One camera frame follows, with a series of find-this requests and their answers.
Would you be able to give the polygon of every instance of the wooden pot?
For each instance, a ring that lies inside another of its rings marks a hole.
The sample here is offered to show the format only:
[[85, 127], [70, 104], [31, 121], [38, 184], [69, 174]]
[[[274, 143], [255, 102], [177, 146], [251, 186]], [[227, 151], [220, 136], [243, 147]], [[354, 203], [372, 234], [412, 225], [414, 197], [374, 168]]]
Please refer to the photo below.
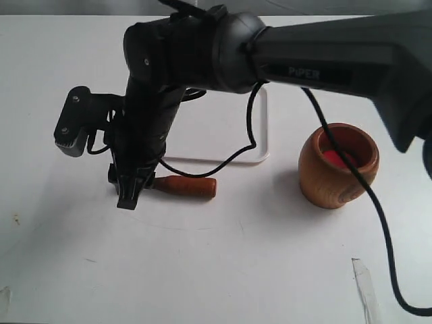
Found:
[[[372, 184], [379, 165], [373, 139], [352, 125], [334, 123], [329, 128], [365, 180]], [[332, 150], [324, 130], [319, 128], [304, 143], [298, 160], [303, 195], [314, 205], [327, 209], [342, 207], [365, 191], [343, 162], [329, 159]]]

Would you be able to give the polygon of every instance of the white tabletop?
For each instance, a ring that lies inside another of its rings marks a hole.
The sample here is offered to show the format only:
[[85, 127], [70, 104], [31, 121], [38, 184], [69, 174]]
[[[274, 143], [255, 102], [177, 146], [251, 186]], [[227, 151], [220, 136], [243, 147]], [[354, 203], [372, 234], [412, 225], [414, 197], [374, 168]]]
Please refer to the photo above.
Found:
[[[72, 159], [55, 147], [68, 91], [82, 84], [124, 93], [123, 33], [152, 19], [0, 18], [0, 290], [11, 290], [9, 305], [0, 296], [0, 321], [363, 324], [354, 257], [371, 272], [383, 323], [430, 323], [393, 297], [367, 196], [327, 211], [301, 195], [298, 154], [319, 123], [298, 88], [267, 85], [270, 157], [226, 167], [207, 203], [144, 192], [135, 211], [116, 209], [109, 154]], [[316, 94], [329, 122], [354, 124], [375, 139], [381, 167], [373, 188], [387, 213], [401, 289], [410, 303], [431, 306], [432, 182], [420, 141], [402, 155], [370, 102]]]

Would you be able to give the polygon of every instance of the red object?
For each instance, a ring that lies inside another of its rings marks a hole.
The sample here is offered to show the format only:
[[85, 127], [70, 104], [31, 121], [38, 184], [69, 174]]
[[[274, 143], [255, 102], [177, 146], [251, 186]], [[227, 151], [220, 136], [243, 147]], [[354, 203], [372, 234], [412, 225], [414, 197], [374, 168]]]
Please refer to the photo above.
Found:
[[[358, 167], [358, 163], [354, 157], [349, 155], [347, 152], [344, 152], [345, 156], [349, 158], [350, 162], [355, 166]], [[331, 162], [331, 164], [336, 165], [337, 167], [346, 168], [346, 164], [342, 161], [342, 159], [339, 157], [339, 155], [334, 150], [325, 151], [324, 157]]]

